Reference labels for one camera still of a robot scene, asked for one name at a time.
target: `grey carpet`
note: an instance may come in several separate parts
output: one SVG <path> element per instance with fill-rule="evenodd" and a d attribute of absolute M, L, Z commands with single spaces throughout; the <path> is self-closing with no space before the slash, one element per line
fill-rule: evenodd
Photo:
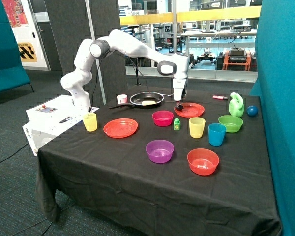
<path fill-rule="evenodd" d="M 35 93 L 29 85 L 0 93 L 0 161 L 15 153 L 27 143 L 22 126 L 28 122 L 26 110 L 61 94 L 68 94 L 60 85 L 61 72 L 27 71 Z M 171 86 L 171 80 L 147 78 L 150 86 Z M 128 87 L 134 86 L 135 77 L 128 77 Z M 93 90 L 94 82 L 88 85 Z M 233 82 L 189 81 L 193 90 L 209 90 L 216 93 L 238 91 L 248 94 L 252 84 Z M 13 235 L 44 220 L 35 199 L 36 159 L 29 145 L 16 155 L 0 163 L 0 236 Z M 57 202 L 63 206 L 67 196 L 57 192 Z M 18 236 L 41 235 L 49 226 L 45 220 L 22 231 Z M 52 224 L 46 236 L 143 236 L 133 229 L 123 227 L 97 212 L 77 205 L 61 214 L 59 222 Z"/>

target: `pink bowl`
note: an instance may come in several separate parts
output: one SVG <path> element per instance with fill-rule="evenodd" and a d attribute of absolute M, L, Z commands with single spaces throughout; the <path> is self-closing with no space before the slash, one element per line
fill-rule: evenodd
<path fill-rule="evenodd" d="M 169 126 L 173 122 L 174 114 L 169 111 L 158 111 L 153 113 L 152 118 L 157 126 Z"/>

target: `plastic bowl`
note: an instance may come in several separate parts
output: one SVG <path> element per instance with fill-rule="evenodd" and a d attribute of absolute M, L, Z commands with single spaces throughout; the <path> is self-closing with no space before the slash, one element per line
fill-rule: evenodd
<path fill-rule="evenodd" d="M 201 176 L 211 175 L 220 162 L 215 152 L 204 148 L 191 150 L 187 159 L 190 169 Z"/>
<path fill-rule="evenodd" d="M 174 145 L 166 140 L 154 140 L 147 144 L 146 151 L 152 162 L 165 163 L 172 158 Z"/>
<path fill-rule="evenodd" d="M 169 111 L 158 111 L 153 113 L 152 118 L 157 126 L 169 126 L 173 122 L 174 114 Z"/>
<path fill-rule="evenodd" d="M 242 124 L 244 124 L 244 121 L 241 118 L 231 115 L 224 115 L 219 117 L 218 122 L 226 126 L 226 132 L 228 133 L 238 132 Z"/>

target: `white control box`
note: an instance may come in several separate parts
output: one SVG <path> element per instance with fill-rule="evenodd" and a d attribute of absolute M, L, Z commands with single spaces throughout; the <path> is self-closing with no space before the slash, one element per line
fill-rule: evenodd
<path fill-rule="evenodd" d="M 79 113 L 72 96 L 68 95 L 56 97 L 26 110 L 26 113 L 29 122 L 23 126 L 23 131 L 34 156 L 37 156 L 40 147 L 80 122 L 84 115 Z"/>

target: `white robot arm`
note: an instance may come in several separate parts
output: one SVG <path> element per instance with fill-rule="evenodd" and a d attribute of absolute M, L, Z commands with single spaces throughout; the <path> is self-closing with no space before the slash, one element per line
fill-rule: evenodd
<path fill-rule="evenodd" d="M 132 58 L 149 58 L 158 63 L 157 70 L 161 75 L 172 75 L 174 100 L 177 101 L 176 108 L 182 109 L 179 102 L 185 95 L 189 57 L 179 54 L 171 56 L 161 54 L 129 34 L 116 29 L 109 36 L 101 37 L 95 41 L 85 39 L 74 60 L 75 71 L 61 79 L 62 87 L 71 93 L 78 110 L 87 112 L 90 107 L 89 94 L 83 90 L 82 86 L 92 79 L 90 70 L 95 58 L 101 59 L 115 50 Z"/>

